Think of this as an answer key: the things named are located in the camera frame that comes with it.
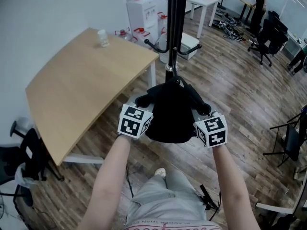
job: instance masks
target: person's right arm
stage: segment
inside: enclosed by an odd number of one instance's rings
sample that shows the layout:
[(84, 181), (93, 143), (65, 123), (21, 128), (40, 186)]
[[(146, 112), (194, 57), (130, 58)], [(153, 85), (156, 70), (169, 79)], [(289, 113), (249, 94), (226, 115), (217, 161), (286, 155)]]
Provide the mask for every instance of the person's right arm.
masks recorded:
[(230, 230), (260, 230), (243, 176), (225, 145), (213, 147), (222, 202)]

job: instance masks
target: fan stand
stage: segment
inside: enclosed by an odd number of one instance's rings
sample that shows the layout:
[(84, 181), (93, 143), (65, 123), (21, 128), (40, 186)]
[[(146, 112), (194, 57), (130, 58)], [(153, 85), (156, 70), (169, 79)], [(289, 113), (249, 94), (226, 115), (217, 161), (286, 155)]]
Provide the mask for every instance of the fan stand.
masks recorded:
[(223, 4), (223, 0), (221, 1), (221, 3), (218, 3), (217, 7), (219, 9), (226, 10), (226, 8), (224, 6), (222, 6), (222, 4)]

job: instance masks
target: white shoe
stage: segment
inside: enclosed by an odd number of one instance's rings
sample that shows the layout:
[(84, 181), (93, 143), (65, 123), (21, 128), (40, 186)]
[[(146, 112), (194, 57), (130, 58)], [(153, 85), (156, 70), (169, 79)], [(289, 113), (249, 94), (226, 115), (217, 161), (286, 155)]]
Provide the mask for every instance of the white shoe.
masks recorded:
[(154, 175), (160, 175), (162, 176), (163, 178), (166, 177), (166, 170), (165, 168), (159, 168), (155, 171)]

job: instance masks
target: plastic bag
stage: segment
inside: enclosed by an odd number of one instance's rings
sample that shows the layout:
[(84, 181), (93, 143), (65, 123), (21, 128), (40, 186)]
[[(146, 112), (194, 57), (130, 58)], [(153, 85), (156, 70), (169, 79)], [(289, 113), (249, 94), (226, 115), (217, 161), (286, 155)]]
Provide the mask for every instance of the plastic bag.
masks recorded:
[(20, 164), (15, 172), (15, 181), (18, 185), (30, 188), (31, 185), (37, 184), (37, 182), (34, 181), (33, 178), (29, 177), (23, 178), (22, 170), (25, 170), (25, 163)]

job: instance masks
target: person in black clothes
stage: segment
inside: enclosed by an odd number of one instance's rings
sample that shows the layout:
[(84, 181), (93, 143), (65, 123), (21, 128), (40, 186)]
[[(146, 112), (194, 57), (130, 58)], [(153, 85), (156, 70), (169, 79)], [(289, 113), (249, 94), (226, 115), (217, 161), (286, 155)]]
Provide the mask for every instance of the person in black clothes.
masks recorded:
[(256, 0), (256, 4), (253, 5), (256, 6), (256, 8), (251, 18), (250, 28), (247, 30), (254, 35), (258, 35), (260, 31), (260, 23), (266, 11), (266, 1), (267, 0)]

